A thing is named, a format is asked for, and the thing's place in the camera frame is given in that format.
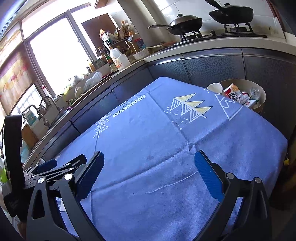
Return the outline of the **chrome kitchen faucet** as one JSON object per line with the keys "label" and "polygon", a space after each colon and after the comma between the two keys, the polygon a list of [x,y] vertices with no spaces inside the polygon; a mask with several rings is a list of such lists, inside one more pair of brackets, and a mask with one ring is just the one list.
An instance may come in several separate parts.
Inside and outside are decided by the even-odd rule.
{"label": "chrome kitchen faucet", "polygon": [[37,111],[37,113],[39,114],[39,117],[43,120],[44,122],[44,126],[50,128],[51,127],[51,124],[50,122],[48,121],[48,119],[45,117],[45,114],[47,113],[47,109],[46,107],[43,107],[42,103],[43,101],[46,103],[46,99],[49,100],[49,103],[50,105],[49,106],[54,106],[58,113],[62,110],[61,108],[59,108],[59,106],[57,106],[56,102],[52,99],[52,97],[50,96],[45,96],[41,99],[41,102],[40,102],[40,106],[37,108],[35,105],[31,104],[30,106],[28,106],[27,108],[24,109],[24,111],[22,112],[22,117],[24,120],[26,120],[26,117],[25,117],[25,113],[31,108],[31,107],[34,107],[35,110]]}

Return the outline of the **wooden cutting board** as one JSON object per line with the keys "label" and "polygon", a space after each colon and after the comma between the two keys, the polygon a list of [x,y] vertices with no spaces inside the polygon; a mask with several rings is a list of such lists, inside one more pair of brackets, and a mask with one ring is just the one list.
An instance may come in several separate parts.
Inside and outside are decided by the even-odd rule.
{"label": "wooden cutting board", "polygon": [[36,143],[39,141],[38,137],[31,130],[28,124],[25,124],[22,128],[22,139],[27,144],[30,150],[32,150]]}

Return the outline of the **blue patterned tablecloth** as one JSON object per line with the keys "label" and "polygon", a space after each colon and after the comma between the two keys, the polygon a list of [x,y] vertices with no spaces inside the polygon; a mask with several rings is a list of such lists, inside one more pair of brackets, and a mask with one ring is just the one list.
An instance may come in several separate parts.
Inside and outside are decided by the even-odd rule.
{"label": "blue patterned tablecloth", "polygon": [[81,154],[104,154],[104,167],[81,204],[106,240],[192,240],[218,204],[194,164],[198,150],[240,179],[261,178],[270,194],[287,139],[234,101],[160,77],[56,160],[61,166]]}

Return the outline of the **pink white paper cup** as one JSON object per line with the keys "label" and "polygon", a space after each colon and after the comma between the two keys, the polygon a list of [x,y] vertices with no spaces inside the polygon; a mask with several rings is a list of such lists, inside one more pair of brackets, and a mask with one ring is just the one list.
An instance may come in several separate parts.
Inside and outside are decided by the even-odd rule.
{"label": "pink white paper cup", "polygon": [[222,94],[224,92],[223,86],[220,83],[212,83],[207,86],[207,89],[216,94]]}

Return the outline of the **grey kitchen cabinets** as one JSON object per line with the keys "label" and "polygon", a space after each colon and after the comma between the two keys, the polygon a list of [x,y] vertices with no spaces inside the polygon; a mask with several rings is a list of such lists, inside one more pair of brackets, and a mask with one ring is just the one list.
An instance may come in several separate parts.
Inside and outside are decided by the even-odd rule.
{"label": "grey kitchen cabinets", "polygon": [[295,127],[295,55],[254,47],[222,48],[140,61],[102,81],[38,142],[24,164],[51,159],[105,114],[164,76],[207,87],[227,79],[259,84],[267,98],[262,116],[290,137]]}

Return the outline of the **gas stove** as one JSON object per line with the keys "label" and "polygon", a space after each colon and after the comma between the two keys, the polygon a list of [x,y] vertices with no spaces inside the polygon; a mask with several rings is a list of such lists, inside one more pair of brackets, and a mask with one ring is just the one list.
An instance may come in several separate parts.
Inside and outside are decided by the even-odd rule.
{"label": "gas stove", "polygon": [[232,37],[255,37],[255,38],[268,38],[267,35],[255,33],[250,25],[250,23],[245,23],[243,26],[239,24],[234,24],[233,27],[230,25],[223,25],[224,31],[222,33],[217,33],[215,30],[210,31],[208,35],[202,35],[198,30],[191,33],[180,35],[180,42],[169,44],[168,46],[163,46],[161,51],[172,49],[186,44],[191,44],[195,42],[201,42],[206,40],[221,39],[221,38],[232,38]]}

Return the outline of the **black wok with lid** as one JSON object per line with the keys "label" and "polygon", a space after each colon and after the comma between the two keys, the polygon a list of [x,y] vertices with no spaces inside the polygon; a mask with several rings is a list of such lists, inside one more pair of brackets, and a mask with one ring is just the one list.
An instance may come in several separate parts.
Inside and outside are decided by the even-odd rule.
{"label": "black wok with lid", "polygon": [[178,14],[177,18],[168,25],[154,24],[148,29],[165,27],[166,30],[176,36],[185,35],[190,32],[197,32],[203,25],[203,19],[193,15]]}

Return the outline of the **black frying pan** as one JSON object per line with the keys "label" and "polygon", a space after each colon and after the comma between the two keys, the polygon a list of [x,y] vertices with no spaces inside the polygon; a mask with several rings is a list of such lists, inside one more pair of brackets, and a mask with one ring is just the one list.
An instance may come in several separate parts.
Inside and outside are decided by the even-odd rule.
{"label": "black frying pan", "polygon": [[223,25],[245,24],[253,20],[254,12],[250,7],[231,4],[222,6],[214,0],[206,0],[206,2],[216,8],[216,10],[210,11],[209,15]]}

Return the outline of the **clear plastic water bottle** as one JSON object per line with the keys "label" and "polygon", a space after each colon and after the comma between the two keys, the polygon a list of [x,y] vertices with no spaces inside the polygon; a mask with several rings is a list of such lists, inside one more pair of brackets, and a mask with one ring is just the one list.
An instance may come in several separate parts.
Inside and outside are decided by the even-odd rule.
{"label": "clear plastic water bottle", "polygon": [[257,88],[257,87],[251,87],[250,96],[254,100],[259,100],[259,98],[260,98],[260,89]]}

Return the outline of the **white oil jug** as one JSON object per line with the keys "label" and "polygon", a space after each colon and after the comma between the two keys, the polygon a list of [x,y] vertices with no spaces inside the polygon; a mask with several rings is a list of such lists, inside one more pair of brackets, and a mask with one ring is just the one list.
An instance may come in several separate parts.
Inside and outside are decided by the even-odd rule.
{"label": "white oil jug", "polygon": [[110,48],[110,57],[113,60],[116,68],[121,71],[131,65],[128,57],[125,54],[122,54],[121,51],[117,48]]}

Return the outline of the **red white noodle snack bag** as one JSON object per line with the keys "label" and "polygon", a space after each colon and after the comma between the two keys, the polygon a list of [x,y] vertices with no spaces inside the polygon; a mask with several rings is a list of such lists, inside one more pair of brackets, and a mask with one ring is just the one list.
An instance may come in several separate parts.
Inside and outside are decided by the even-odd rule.
{"label": "red white noodle snack bag", "polygon": [[239,102],[240,101],[240,97],[241,97],[241,91],[240,89],[234,84],[232,83],[231,85],[229,85],[225,90],[224,93],[232,100]]}

